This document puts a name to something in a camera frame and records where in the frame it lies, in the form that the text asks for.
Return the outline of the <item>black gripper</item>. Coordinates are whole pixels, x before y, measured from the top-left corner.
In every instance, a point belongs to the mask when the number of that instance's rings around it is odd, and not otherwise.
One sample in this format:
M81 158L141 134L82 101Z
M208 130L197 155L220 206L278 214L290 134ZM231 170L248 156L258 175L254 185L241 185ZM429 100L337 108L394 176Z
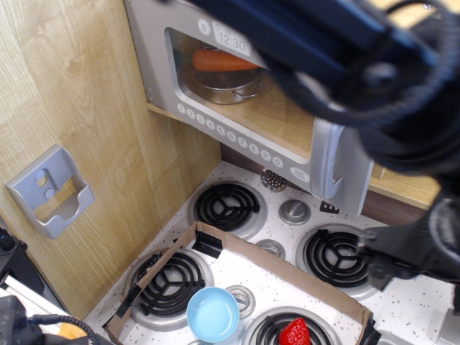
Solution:
M412 224L366 229L358 253L378 290L394 277L409 280L418 275L458 285L459 202L439 199Z

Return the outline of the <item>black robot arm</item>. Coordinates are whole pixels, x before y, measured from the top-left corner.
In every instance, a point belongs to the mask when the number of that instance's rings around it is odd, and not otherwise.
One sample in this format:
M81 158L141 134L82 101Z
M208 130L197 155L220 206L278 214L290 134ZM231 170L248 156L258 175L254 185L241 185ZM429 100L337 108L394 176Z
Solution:
M367 230L359 253L379 289L399 277L459 283L459 15L441 1L410 29L367 1L197 1L246 35L287 94L353 127L370 157L441 189L413 224Z

